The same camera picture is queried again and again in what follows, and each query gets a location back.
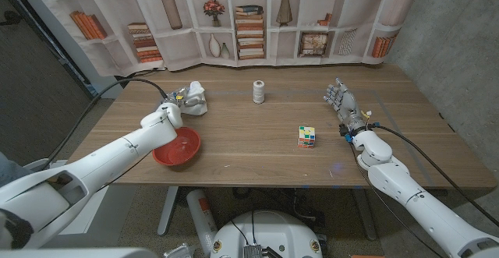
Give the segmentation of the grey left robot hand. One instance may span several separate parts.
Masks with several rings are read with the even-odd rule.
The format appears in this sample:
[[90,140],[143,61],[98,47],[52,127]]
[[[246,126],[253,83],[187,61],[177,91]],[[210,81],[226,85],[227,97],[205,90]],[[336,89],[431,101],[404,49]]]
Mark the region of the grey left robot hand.
[[206,103],[203,97],[204,88],[182,87],[171,93],[166,93],[165,102],[179,107],[191,108]]

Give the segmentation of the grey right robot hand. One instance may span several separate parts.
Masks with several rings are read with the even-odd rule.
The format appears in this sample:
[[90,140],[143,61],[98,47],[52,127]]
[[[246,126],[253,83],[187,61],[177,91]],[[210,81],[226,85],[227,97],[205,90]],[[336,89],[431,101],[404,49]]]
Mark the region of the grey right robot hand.
[[329,84],[324,100],[332,106],[340,122],[340,134],[351,137],[368,130],[364,116],[352,92],[337,77],[334,84]]

